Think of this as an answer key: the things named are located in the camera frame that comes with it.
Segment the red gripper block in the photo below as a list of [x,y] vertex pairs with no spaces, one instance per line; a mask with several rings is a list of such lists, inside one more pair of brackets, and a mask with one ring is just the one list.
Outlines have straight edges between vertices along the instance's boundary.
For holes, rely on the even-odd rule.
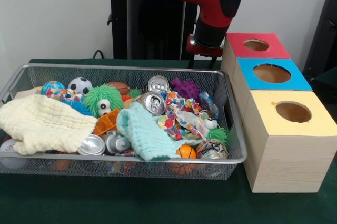
[[223,49],[224,49],[224,41],[221,42],[219,47],[209,48],[199,45],[196,42],[194,35],[190,34],[186,42],[186,51],[190,53],[188,68],[192,69],[194,67],[195,55],[202,55],[212,58],[209,63],[209,69],[212,69],[214,67],[215,58],[222,56]]

